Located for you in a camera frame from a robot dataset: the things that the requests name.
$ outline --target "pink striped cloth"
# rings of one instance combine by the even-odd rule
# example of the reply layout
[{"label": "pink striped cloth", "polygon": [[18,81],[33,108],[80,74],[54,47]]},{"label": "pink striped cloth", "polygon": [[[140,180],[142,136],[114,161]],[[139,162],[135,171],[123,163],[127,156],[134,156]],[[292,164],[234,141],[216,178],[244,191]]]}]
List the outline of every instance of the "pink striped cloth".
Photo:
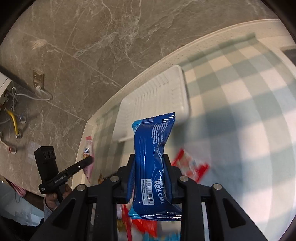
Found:
[{"label": "pink striped cloth", "polygon": [[13,188],[15,189],[15,191],[18,193],[18,195],[20,195],[21,197],[25,196],[27,191],[21,187],[19,187],[18,185],[10,182],[11,185],[13,186]]}]

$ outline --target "yellow hose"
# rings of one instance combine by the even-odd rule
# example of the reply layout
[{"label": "yellow hose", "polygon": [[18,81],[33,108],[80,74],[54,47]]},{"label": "yellow hose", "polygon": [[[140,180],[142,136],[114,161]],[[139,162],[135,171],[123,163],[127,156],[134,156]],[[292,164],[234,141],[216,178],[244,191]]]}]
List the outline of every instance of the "yellow hose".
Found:
[{"label": "yellow hose", "polygon": [[15,119],[15,116],[14,114],[10,111],[10,110],[5,110],[7,112],[7,114],[9,114],[12,118],[12,121],[13,121],[13,125],[15,127],[15,134],[18,136],[18,128],[17,128],[17,120]]}]

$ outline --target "electrical outlet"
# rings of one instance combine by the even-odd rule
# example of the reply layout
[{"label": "electrical outlet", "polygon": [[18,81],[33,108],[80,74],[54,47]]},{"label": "electrical outlet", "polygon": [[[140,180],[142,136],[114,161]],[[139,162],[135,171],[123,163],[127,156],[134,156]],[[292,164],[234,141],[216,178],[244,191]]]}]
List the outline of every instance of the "electrical outlet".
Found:
[{"label": "electrical outlet", "polygon": [[33,69],[33,85],[34,85],[34,88],[36,88],[39,85],[41,86],[41,88],[43,88],[44,73],[41,73],[38,70]]}]

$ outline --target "person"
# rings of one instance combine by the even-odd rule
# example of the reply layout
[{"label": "person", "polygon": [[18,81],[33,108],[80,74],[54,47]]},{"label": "person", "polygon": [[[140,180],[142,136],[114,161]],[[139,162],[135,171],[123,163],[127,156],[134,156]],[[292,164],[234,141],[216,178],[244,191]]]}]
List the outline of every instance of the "person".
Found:
[{"label": "person", "polygon": [[[72,189],[66,184],[65,192],[62,194],[63,199],[65,199],[71,192]],[[44,218],[41,219],[40,224],[38,226],[21,225],[20,223],[12,219],[0,216],[0,227],[2,231],[2,237],[4,237],[4,240],[11,240],[10,237],[11,235],[13,235],[13,240],[29,241],[33,234],[37,231],[38,227],[40,227],[43,224],[43,222],[52,214],[52,212],[56,210],[59,206],[57,194],[46,194],[43,200],[43,204]]]}]

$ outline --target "pink snack package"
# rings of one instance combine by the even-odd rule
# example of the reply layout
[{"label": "pink snack package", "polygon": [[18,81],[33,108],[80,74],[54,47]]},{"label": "pink snack package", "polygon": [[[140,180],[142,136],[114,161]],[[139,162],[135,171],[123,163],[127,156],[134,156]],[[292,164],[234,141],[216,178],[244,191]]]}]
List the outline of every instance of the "pink snack package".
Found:
[{"label": "pink snack package", "polygon": [[182,175],[191,178],[197,183],[210,168],[207,163],[197,163],[184,149],[180,149],[172,166],[179,167]]},{"label": "pink snack package", "polygon": [[[92,139],[91,137],[86,137],[86,146],[83,150],[83,157],[86,158],[88,156],[92,156],[93,155],[93,143],[92,143]],[[90,182],[90,178],[91,178],[91,173],[92,173],[92,169],[94,167],[94,163],[88,165],[87,167],[83,168],[83,172],[86,175],[87,180]]]}]

